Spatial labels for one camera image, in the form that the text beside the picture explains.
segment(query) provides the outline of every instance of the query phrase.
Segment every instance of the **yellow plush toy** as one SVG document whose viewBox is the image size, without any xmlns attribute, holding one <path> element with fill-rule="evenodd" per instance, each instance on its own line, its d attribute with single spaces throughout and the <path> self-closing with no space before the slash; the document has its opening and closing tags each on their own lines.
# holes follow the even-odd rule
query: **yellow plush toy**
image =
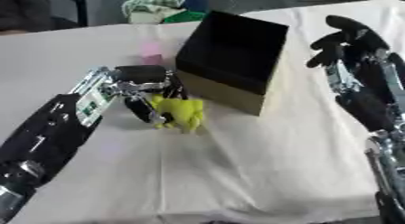
<svg viewBox="0 0 405 224">
<path fill-rule="evenodd" d="M 156 126 L 157 128 L 180 126 L 183 131 L 194 131 L 203 121 L 203 101 L 200 99 L 184 100 L 154 95 L 150 104 L 157 113 L 161 115 L 169 113 L 174 119 L 172 122 Z"/>
</svg>

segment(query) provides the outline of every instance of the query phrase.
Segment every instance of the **pink object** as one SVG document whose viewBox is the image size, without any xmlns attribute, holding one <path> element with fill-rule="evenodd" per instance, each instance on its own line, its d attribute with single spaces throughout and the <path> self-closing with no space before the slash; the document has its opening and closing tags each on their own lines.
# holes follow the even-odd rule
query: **pink object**
<svg viewBox="0 0 405 224">
<path fill-rule="evenodd" d="M 142 45 L 141 57 L 145 65 L 163 65 L 162 51 L 157 42 L 148 42 Z"/>
</svg>

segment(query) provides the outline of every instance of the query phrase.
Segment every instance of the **robotic arm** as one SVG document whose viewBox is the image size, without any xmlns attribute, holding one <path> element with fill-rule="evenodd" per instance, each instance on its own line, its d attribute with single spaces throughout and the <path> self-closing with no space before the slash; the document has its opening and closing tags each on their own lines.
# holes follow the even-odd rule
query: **robotic arm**
<svg viewBox="0 0 405 224">
<path fill-rule="evenodd" d="M 311 45 L 320 52 L 307 66 L 325 68 L 336 102 L 370 132 L 381 220 L 405 223 L 405 63 L 368 26 L 332 15 L 326 22 L 340 31 Z"/>
<path fill-rule="evenodd" d="M 180 80 L 161 66 L 104 67 L 90 71 L 68 94 L 51 99 L 20 125 L 0 147 L 0 224 L 68 163 L 116 98 L 124 98 L 144 122 L 171 122 L 171 114 L 158 114 L 146 93 L 187 99 Z"/>
</svg>

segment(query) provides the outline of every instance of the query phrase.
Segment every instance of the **white tablecloth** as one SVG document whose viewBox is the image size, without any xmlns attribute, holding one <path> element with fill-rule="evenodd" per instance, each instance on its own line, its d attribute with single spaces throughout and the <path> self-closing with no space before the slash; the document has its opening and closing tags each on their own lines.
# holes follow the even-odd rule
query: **white tablecloth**
<svg viewBox="0 0 405 224">
<path fill-rule="evenodd" d="M 305 63 L 309 43 L 333 31 L 329 14 L 370 25 L 405 54 L 404 5 L 382 0 L 246 14 L 290 26 L 262 117 L 207 102 L 207 131 L 182 135 L 154 130 L 117 103 L 12 223 L 307 223 L 377 214 L 365 129 L 335 104 L 323 70 Z M 137 64 L 142 43 L 161 42 L 171 62 L 197 24 L 0 37 L 0 139 L 88 69 Z"/>
</svg>

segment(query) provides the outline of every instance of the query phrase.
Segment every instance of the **brown box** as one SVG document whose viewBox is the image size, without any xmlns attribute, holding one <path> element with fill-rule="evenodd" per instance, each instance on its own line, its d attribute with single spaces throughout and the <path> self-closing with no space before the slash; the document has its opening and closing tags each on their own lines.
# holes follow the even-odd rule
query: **brown box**
<svg viewBox="0 0 405 224">
<path fill-rule="evenodd" d="M 287 26 L 211 12 L 176 57 L 194 95 L 258 116 L 287 36 Z"/>
</svg>

